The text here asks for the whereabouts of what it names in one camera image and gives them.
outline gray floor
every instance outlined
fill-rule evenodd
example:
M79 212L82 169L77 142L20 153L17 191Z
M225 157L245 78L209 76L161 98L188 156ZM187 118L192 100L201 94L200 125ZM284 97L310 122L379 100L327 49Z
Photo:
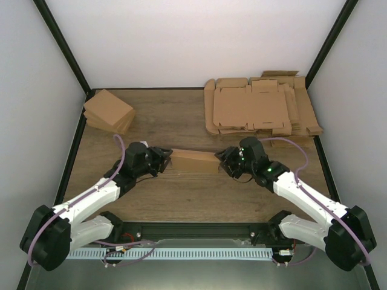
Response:
M296 260L308 247L298 246ZM318 251L307 263L277 268L256 261L144 261L104 268L99 260L67 260L52 272L34 269L27 290L69 289L369 289L362 267L345 272Z

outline white cable tray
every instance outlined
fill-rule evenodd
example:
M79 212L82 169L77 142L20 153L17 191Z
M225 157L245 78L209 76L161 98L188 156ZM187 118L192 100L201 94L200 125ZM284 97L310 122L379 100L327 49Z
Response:
M136 260L150 252L150 248L132 248L109 255L107 260ZM146 260L255 260L271 261L271 248L156 248ZM106 248L79 248L67 256L68 260L100 260Z

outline wire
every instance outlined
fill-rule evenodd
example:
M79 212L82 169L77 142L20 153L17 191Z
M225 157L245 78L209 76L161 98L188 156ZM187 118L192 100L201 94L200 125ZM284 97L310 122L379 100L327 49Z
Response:
M139 259L137 259L137 260L134 260L134 261L131 261L131 262L128 262L128 263L113 264L112 266L113 266L113 267L123 267L123 266L128 266L128 265L132 265L132 264L141 262L142 260L144 260L145 258L147 258L148 256L150 256L155 250L156 250L155 248L152 248L148 253L146 253L144 256L142 256L141 258L139 258ZM108 261L107 261L106 259L107 259L110 255L115 254L115 253L122 253L122 252L120 252L120 251L113 251L113 252L107 253L106 256L103 258L103 262L104 262L106 268L107 268L108 265L109 265L109 263L108 263Z
M156 244L155 242L153 242L151 240L141 240L139 242L131 242L131 243L108 243L108 242L102 242L101 240L96 240L94 243L99 243L100 245L110 246L110 247L119 247L119 246L126 247L126 246L134 246L134 245L145 245L145 244L149 244L149 243L152 243L154 245ZM154 252L154 250L155 250L155 247L153 247L150 250L150 252L146 253L144 256L142 256L141 258L139 258L137 260L131 261L129 263L120 263L116 266L118 266L118 267L128 266L128 265L132 265L134 263L140 262L140 261L144 260L145 258L147 258L147 256L151 255ZM113 251L113 252L107 253L106 256L103 258L105 267L108 266L108 262L106 261L106 258L108 256L112 255L113 253L121 253L121 252L120 251Z
M110 178L108 178L104 183L102 183L101 185L99 185L98 187L94 187L92 188L90 191L88 191L86 194L82 195L80 198L76 199L75 201L73 201L72 203L70 203L68 205L68 209L70 209L71 207L73 207L74 205L76 205L78 202L84 200L85 198L87 198L88 196L90 196L91 194L93 194L94 192L98 191L99 189L103 188L104 186L106 186L110 181L113 180L113 178L115 178L115 176L119 173L119 171L121 170L121 167L124 163L124 160L125 160L125 145L123 143L123 140L121 138L120 135L117 135L115 134L113 136L113 139L115 141L116 144L117 141L116 140L119 140L119 144L120 144L120 147L121 147L121 150L122 150L122 157L121 157L121 161L120 161L120 164L118 165L117 169L115 170L115 172L112 174L112 176L110 176ZM60 211L58 211L56 214L54 214L52 217L49 218L48 221L46 221L46 223L43 224L43 226L39 229L39 231L37 231L35 237L32 239L31 241L31 245L30 247L28 248L28 257L27 257L27 262L28 264L31 266L31 267L34 267L36 266L37 264L34 264L33 263L33 260L32 260L32 252L34 250L34 247L36 245L36 242L37 240L40 238L40 236L42 235L42 233L46 230L46 228L58 217L60 216L62 213L64 213L66 211L66 208L63 208L61 209Z
M339 224L341 224L341 226L344 227L344 229L351 235L351 237L354 239L354 241L356 242L356 244L359 246L359 248L362 250L363 252L363 255L365 256L365 261L364 262L360 262L359 265L362 265L362 266L368 266L371 264L371 258L366 250L366 248L363 246L363 243L360 241L360 239L356 236L356 234L353 232L353 230L350 229L350 227L344 223L343 220L341 220L340 217L338 217L338 215L336 215L335 213L333 213L332 211L330 211L330 209L328 207L326 207L322 202L320 202L318 199L316 199L312 194L310 194L306 189L304 189L304 187L302 186L299 178L298 178L298 173L305 169L308 164L309 164L309 159L308 159L308 155L307 153L304 151L303 148L301 148L298 144L296 144L295 142L291 141L291 140L288 140L286 138L282 138L282 137L271 137L271 138L263 138L263 139L260 139L260 141L269 141L269 140L282 140L282 141L285 141L285 142L288 142L292 145L294 145L298 150L301 151L301 153L304 155L305 157L305 164L303 166L300 166L296 169L295 173L294 173L294 180L296 181L296 184L298 185L298 187L302 190L302 192L304 192L312 201L314 201L316 204L318 204L320 207L322 207L328 214L330 214L336 221L338 221Z

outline folded cardboard box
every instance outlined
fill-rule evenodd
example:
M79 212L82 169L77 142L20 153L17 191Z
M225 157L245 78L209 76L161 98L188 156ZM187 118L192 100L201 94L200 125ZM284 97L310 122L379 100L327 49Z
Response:
M173 149L171 165L173 169L182 171L218 173L220 161L214 154L212 152Z
M315 136L322 133L314 114L311 101L305 87L305 77L297 77L298 71L264 71L260 77L251 77L250 83L257 80L277 80L280 85L288 85L290 94L293 94L296 100L296 110L299 122L295 122L297 115L295 108L288 107L290 121L292 122L292 135L297 136Z
M102 90L85 103L86 123L101 130L125 134L135 110L107 90Z
M278 85L276 80L251 84L247 78L209 80L204 88L206 129L214 135L253 135L262 129L270 129L274 135L290 135L287 98L291 98L290 87Z

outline pink cable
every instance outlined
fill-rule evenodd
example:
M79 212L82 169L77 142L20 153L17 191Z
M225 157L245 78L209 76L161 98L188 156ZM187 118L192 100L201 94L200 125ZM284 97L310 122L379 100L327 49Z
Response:
M113 180L113 178L115 178L115 176L119 173L123 163L124 163L124 160L125 160L125 145L123 143L123 140L121 138L120 135L117 135L115 134L113 136L113 139L114 141L116 141L116 139L118 139L120 141L120 147L121 147L121 150L122 150L122 157L121 157L121 161L120 161L120 164L118 165L117 169L115 170L115 172L112 174L112 176L110 176L109 179L107 179L104 183L102 183L101 185L98 186L98 189L101 189L102 187L106 186L110 181ZM94 192L96 192L97 189L96 188L92 188L88 193L84 194L83 196L81 196L79 199L76 199L75 201L73 201L71 204L68 205L68 208L71 208L73 207L74 205L76 205L78 202L84 200L85 198L87 198L88 196L90 196L91 194L93 194ZM34 267L36 266L37 264L34 264L33 261L32 261L32 252L34 250L34 247L35 247L35 244L37 242L37 240L40 238L40 236L42 235L42 233L45 231L45 229L58 217L60 216L62 213L64 213L66 211L65 208L61 209L60 211L58 211L56 214L54 214L48 221L46 221L46 223L44 223L44 225L39 229L39 231L37 231L35 237L33 238L32 242L31 242L31 245L28 249L28 258L27 258L27 261L28 261L28 264L31 266L31 267Z
M149 257L155 250L156 250L156 248L152 248L148 253L146 253L141 258L138 258L137 260L134 260L134 261L131 261L131 262L128 262L128 263L115 264L115 267L123 267L123 266L128 266L128 265L132 265L132 264L141 262L145 258ZM121 253L121 252L120 251L114 251L114 252L110 252L110 253L106 254L106 256L103 258L103 262L104 262L105 266L108 265L108 261L106 260L107 257L109 257L110 255L115 254L115 253Z
M318 204L320 207L322 207L328 214L330 214L336 221L338 221L338 223L341 224L341 226L344 227L344 229L351 235L351 237L354 239L354 241L356 242L356 244L359 246L359 248L362 250L363 252L363 255L365 256L365 262L360 262L359 265L362 265L362 266L368 266L369 264L371 264L371 258L366 250L366 248L363 246L362 242L359 240L359 238L356 236L356 234L353 232L353 230L350 229L349 226L347 226L346 223L344 223L343 220L341 220L341 218L339 218L335 213L333 213L332 211L330 211L330 209L328 207L326 207L323 203L321 203L318 199L316 199L313 195L311 195L306 189L304 189L304 187L302 186L302 184L300 183L300 180L298 178L298 173L303 170L304 168L306 168L306 166L308 166L309 164L309 159L308 159L308 155L307 153L303 150L303 148L301 148L298 144L296 144L295 142L291 141L291 140L288 140L286 138L282 138L282 137L272 137L272 138L263 138L263 139L260 139L260 141L268 141L268 140L282 140L282 141L285 141L285 142L288 142L292 145L294 145L298 150L300 150L302 152L302 154L304 155L305 157L305 164L299 168L297 168L296 172L294 173L294 180L296 181L296 184L298 185L298 187L312 200L314 201L316 204Z

